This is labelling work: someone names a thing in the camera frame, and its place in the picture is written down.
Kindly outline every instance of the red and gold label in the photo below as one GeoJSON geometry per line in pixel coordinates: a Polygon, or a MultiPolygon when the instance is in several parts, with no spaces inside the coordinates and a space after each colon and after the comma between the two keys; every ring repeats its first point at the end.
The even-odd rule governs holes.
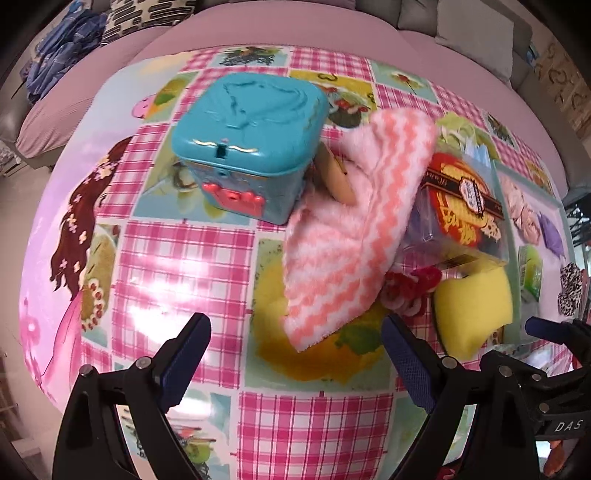
{"type": "Polygon", "coordinates": [[[467,247],[476,247],[483,235],[500,239],[495,218],[503,218],[502,207],[481,176],[464,161],[435,153],[423,187],[445,235],[467,247]]]}

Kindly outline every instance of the turquoise plastic box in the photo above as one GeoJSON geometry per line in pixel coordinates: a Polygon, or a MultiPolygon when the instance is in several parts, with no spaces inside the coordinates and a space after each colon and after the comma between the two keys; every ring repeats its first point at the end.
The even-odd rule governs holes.
{"type": "Polygon", "coordinates": [[[301,193],[328,110],[326,96],[310,82],[232,73],[180,119],[173,152],[213,205],[282,225],[301,193]]]}

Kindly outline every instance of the blue clothing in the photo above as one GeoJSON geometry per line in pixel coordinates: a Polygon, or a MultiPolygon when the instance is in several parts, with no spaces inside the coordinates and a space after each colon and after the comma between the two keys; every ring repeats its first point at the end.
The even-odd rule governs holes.
{"type": "Polygon", "coordinates": [[[70,4],[59,25],[35,47],[25,82],[31,103],[45,97],[68,70],[99,45],[105,23],[105,14],[92,12],[80,0],[70,4]]]}

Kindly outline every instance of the blue gripper pad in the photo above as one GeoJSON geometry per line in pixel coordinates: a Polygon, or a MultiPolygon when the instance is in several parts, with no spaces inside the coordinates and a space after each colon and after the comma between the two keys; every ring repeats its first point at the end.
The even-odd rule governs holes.
{"type": "Polygon", "coordinates": [[[556,323],[538,317],[530,317],[525,322],[525,331],[528,335],[559,344],[566,343],[570,335],[568,323],[556,323]]]}
{"type": "MultiPolygon", "coordinates": [[[[169,367],[164,371],[160,379],[162,393],[159,404],[165,413],[168,412],[170,407],[181,403],[212,337],[212,324],[203,313],[195,313],[189,322],[196,316],[199,316],[196,324],[177,350],[169,367]]],[[[182,338],[184,333],[186,334],[185,329],[188,326],[189,324],[183,328],[177,339],[182,338]]]]}
{"type": "Polygon", "coordinates": [[[413,403],[431,413],[436,403],[431,376],[390,316],[382,322],[382,341],[413,403]]]}

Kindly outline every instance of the green package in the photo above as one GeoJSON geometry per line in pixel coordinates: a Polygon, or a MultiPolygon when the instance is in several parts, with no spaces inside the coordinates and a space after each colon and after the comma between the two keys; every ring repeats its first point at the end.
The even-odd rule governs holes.
{"type": "Polygon", "coordinates": [[[519,248],[519,284],[525,301],[540,301],[543,261],[533,245],[519,248]]]}

